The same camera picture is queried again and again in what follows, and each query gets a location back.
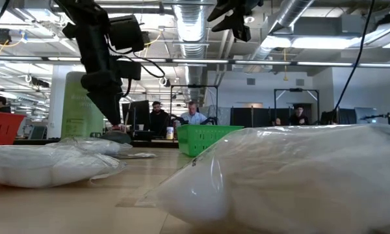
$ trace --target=person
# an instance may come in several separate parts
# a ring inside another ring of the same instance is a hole
[[[193,101],[188,103],[188,112],[185,112],[181,115],[181,118],[184,121],[187,121],[189,124],[199,125],[202,122],[207,120],[203,114],[196,112],[196,104]]]
[[[0,112],[11,113],[12,109],[6,104],[7,99],[5,97],[0,96]]]
[[[307,116],[304,115],[304,107],[301,105],[297,105],[294,114],[289,119],[291,125],[309,125],[309,120]]]
[[[161,109],[161,103],[154,101],[150,113],[150,131],[154,132],[155,136],[166,137],[166,128],[168,127],[169,114]]]
[[[272,119],[272,126],[281,126],[281,120],[277,117],[276,119]]]

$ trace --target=table surface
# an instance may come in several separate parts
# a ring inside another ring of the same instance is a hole
[[[106,179],[45,189],[0,186],[0,234],[205,233],[168,213],[137,207],[145,193],[191,158],[176,149],[134,148],[154,159],[128,159],[127,169]]]

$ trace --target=column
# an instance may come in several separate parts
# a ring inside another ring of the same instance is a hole
[[[64,110],[65,79],[73,66],[53,66],[47,138],[60,138],[62,131],[62,114]]]

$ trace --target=hair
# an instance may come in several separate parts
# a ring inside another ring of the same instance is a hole
[[[3,105],[6,105],[7,99],[6,99],[5,97],[0,96],[0,102],[1,102]]]

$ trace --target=man in blue shirt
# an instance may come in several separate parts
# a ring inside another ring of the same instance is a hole
[[[189,124],[199,125],[202,122],[206,121],[207,117],[203,114],[196,112],[196,104],[193,101],[188,103],[188,112],[185,112],[181,115],[184,121],[187,121]]]

